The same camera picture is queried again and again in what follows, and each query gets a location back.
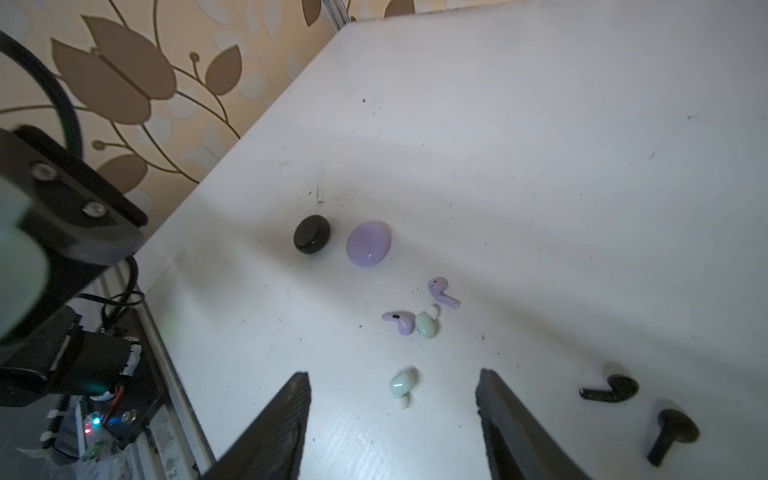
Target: earbud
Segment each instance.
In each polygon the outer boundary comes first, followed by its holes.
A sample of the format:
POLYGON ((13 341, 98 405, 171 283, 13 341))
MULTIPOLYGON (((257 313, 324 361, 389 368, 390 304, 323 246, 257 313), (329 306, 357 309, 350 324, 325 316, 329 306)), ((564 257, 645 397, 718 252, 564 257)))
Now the earbud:
POLYGON ((688 415, 679 410, 662 410, 659 413, 659 425, 661 433, 647 457, 654 467, 661 465, 661 461, 664 460, 673 443, 693 443, 699 439, 699 427, 688 415))
POLYGON ((451 308, 458 308, 458 306, 461 305, 461 302, 459 302, 457 299, 443 293, 448 289, 448 280, 445 278, 441 276, 433 278, 429 281, 427 286, 429 287, 429 292, 438 302, 444 303, 451 308))
POLYGON ((611 375, 607 381, 610 390, 579 389, 578 394, 584 400, 619 403, 631 399, 640 390, 640 384, 625 375, 611 375))
POLYGON ((397 330, 400 335, 409 335, 413 331, 416 317, 410 312, 391 312, 382 315, 382 320, 397 322, 397 330))

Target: wallpaper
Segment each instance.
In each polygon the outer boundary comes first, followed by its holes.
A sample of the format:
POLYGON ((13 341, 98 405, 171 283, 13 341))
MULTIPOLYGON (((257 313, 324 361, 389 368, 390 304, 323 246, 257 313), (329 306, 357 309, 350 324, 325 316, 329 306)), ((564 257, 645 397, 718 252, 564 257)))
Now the wallpaper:
MULTIPOLYGON (((84 160, 153 232, 330 41, 321 0, 0 0, 0 29, 53 71, 84 160)), ((0 127, 58 118, 0 56, 0 127)))
POLYGON ((371 20, 374 18, 410 15, 413 13, 437 12, 450 8, 466 8, 511 0, 347 0, 350 19, 371 20))

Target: leaf pattern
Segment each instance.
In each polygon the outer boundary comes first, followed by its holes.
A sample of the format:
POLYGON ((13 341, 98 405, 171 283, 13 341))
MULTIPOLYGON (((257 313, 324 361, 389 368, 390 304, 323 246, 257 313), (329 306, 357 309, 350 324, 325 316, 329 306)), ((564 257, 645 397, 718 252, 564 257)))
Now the leaf pattern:
POLYGON ((288 54, 288 62, 286 64, 286 75, 288 75, 288 78, 291 80, 296 80, 296 77, 299 76, 303 69, 304 67, 299 63, 299 60, 296 59, 296 54, 290 52, 290 54, 288 54))
POLYGON ((256 72, 244 76, 237 84, 237 90, 248 100, 257 100, 262 97, 270 87, 270 83, 256 72))
POLYGON ((0 30, 14 40, 22 41, 29 30, 29 18, 13 2, 0 2, 0 30))
POLYGON ((250 53, 250 50, 248 49, 248 43, 236 33, 216 33, 215 35, 212 35, 211 38, 214 40, 214 43, 221 51, 227 50, 229 47, 237 45, 240 47, 240 55, 243 57, 248 56, 250 53))
POLYGON ((216 95, 226 94, 235 88, 243 72, 243 59, 237 45, 219 53, 208 65, 205 85, 216 95))
POLYGON ((96 171, 125 194, 133 190, 147 175, 147 164, 138 155, 127 154, 109 160, 96 171))
MULTIPOLYGON (((174 134, 174 124, 170 118, 152 115, 149 120, 144 123, 144 126, 147 128, 150 135, 152 135, 154 141, 159 144, 164 144, 170 140, 171 135, 174 134)), ((152 145, 152 140, 147 136, 147 134, 144 133, 143 130, 138 131, 138 140, 139 143, 144 145, 152 145)))
POLYGON ((306 26, 310 26, 315 23, 317 17, 320 16, 320 0, 301 0, 301 8, 304 11, 304 21, 306 26))
POLYGON ((197 4, 203 9, 205 15, 216 23, 232 25, 232 18, 219 0, 197 0, 197 4))
POLYGON ((83 17, 99 52, 144 96, 167 100, 176 92, 176 75, 167 58, 152 42, 119 23, 83 17))
MULTIPOLYGON (((184 93, 197 100, 197 90, 189 90, 184 93)), ((189 118, 197 113, 197 105, 177 94, 168 101, 168 110, 170 110, 173 118, 189 118)))
POLYGON ((413 0, 392 0, 384 10, 384 18, 414 13, 416 13, 416 8, 413 5, 413 0))
POLYGON ((259 33, 259 18, 256 15, 256 7, 253 6, 253 1, 248 2, 245 6, 245 20, 248 24, 248 33, 252 35, 259 33))
POLYGON ((275 38, 283 24, 283 7, 280 0, 263 0, 263 20, 266 33, 275 38))
POLYGON ((138 125, 151 114, 143 96, 96 55, 51 40, 51 53, 72 94, 88 108, 119 124, 138 125))
POLYGON ((216 125, 210 124, 208 125, 208 129, 205 130, 203 144, 187 150, 181 155, 181 158, 182 160, 193 161, 205 171, 209 171, 216 167, 226 153, 227 146, 221 138, 219 138, 219 132, 216 129, 216 125))

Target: cable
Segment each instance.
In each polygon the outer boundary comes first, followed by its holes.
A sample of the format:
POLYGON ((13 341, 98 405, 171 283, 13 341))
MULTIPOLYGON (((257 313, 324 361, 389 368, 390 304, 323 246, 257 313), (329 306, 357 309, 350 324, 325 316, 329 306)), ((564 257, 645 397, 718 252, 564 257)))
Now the cable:
POLYGON ((114 394, 112 403, 109 405, 109 409, 107 409, 107 415, 104 415, 104 418, 101 419, 102 425, 107 425, 107 422, 109 422, 109 419, 112 417, 112 414, 114 413, 114 409, 118 406, 118 402, 120 402, 120 399, 123 398, 124 393, 125 393, 125 387, 122 385, 118 386, 118 390, 114 394))
POLYGON ((144 292, 133 290, 130 292, 130 294, 132 296, 138 295, 140 299, 134 300, 133 302, 126 302, 126 303, 123 303, 119 300, 115 300, 116 298, 123 296, 122 293, 118 293, 117 295, 111 296, 109 298, 104 298, 103 296, 99 296, 99 295, 91 295, 90 293, 79 293, 78 298, 82 298, 83 300, 90 300, 91 302, 103 303, 104 305, 109 305, 109 306, 136 306, 144 302, 144 292))
MULTIPOLYGON (((128 264, 128 282, 125 284, 125 291, 120 296, 119 302, 125 304, 128 299, 131 298, 131 292, 136 290, 136 282, 139 280, 139 266, 136 263, 136 259, 133 255, 129 255, 125 258, 125 263, 128 264)), ((109 315, 105 315, 107 306, 101 308, 101 326, 105 329, 111 327, 118 319, 120 315, 125 311, 124 307, 115 307, 109 315)))
POLYGON ((43 65, 32 52, 22 44, 0 31, 0 52, 13 60, 38 82, 53 104, 58 114, 61 129, 64 131, 64 141, 69 153, 78 160, 83 160, 83 138, 80 133, 78 116, 74 112, 72 102, 69 100, 64 88, 58 83, 56 77, 43 65))
POLYGON ((83 300, 90 300, 91 302, 104 304, 101 308, 101 325, 98 328, 98 331, 102 333, 114 325, 114 323, 118 321, 120 316, 129 306, 136 306, 144 302, 144 293, 136 290, 136 283, 139 278, 139 266, 136 263, 136 259, 130 255, 129 257, 125 258, 125 263, 128 264, 128 282, 125 285, 125 290, 123 293, 119 293, 118 295, 112 296, 110 298, 104 298, 103 296, 99 295, 91 295, 90 293, 78 294, 78 298, 82 298, 83 300), (129 299, 133 295, 138 295, 140 297, 139 300, 131 302, 129 299), (108 306, 114 307, 109 313, 107 313, 108 306))

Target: earbud tip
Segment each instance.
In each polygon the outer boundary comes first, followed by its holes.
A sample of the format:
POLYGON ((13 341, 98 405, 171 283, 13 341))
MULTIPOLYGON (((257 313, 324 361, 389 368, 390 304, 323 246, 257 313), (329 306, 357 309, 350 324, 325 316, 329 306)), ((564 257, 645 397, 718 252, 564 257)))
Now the earbud tip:
POLYGON ((395 404, 395 410, 405 410, 408 408, 408 394, 406 393, 404 396, 395 397, 392 399, 392 402, 395 404))
POLYGON ((428 306, 426 309, 424 309, 424 313, 432 317, 433 319, 437 318, 437 315, 440 314, 440 310, 437 309, 437 306, 434 304, 428 306))

